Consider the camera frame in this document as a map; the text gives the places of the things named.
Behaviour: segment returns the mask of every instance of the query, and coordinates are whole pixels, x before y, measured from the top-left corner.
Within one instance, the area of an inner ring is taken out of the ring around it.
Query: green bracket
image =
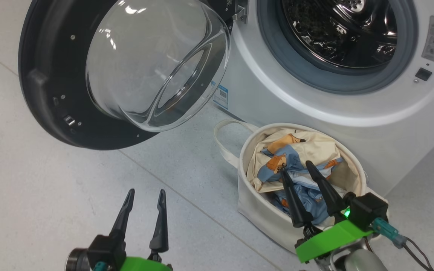
[[[127,257],[120,271],[172,271],[168,266],[140,257]]]
[[[351,221],[344,220],[304,242],[296,248],[296,254],[301,262],[307,262],[372,233],[372,230],[364,232]]]

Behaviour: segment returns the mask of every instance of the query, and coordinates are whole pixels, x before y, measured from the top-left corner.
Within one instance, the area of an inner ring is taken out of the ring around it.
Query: gray speckled floor
[[[89,151],[48,135],[26,108],[17,48],[29,0],[0,0],[0,271],[62,270],[68,252],[107,233],[126,192],[136,188],[127,252],[146,256],[167,190],[175,270],[317,270],[299,264],[236,211],[236,170],[224,161],[212,129],[229,118],[212,104],[184,125],[120,151]],[[224,128],[235,154],[249,132]],[[434,265],[434,150],[388,196],[393,223]],[[376,253],[390,270],[420,270],[387,241]]]

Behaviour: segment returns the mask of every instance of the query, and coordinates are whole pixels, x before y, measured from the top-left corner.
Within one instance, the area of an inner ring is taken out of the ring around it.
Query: washing machine door
[[[119,149],[197,113],[228,57],[228,27],[197,0],[33,0],[18,64],[48,133]]]

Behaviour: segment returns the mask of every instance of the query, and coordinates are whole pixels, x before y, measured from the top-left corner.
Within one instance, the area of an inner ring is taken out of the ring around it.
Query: laundry
[[[331,137],[319,132],[284,129],[257,144],[249,163],[248,179],[258,192],[274,192],[272,204],[289,214],[279,174],[282,168],[286,168],[295,183],[294,189],[298,197],[315,218],[312,223],[317,225],[328,218],[327,206],[318,185],[312,181],[305,166],[308,160],[312,161],[327,179],[331,178],[331,173],[341,164],[347,165],[342,163],[344,160]],[[348,174],[342,169],[339,172]],[[345,194],[346,190],[343,188],[346,187],[334,187],[341,195]]]

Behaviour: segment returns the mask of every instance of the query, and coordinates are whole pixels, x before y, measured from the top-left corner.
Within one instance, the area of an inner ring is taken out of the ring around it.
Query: washing machine
[[[212,100],[341,141],[392,189],[434,146],[434,2],[33,0],[25,100],[67,144],[119,149]]]

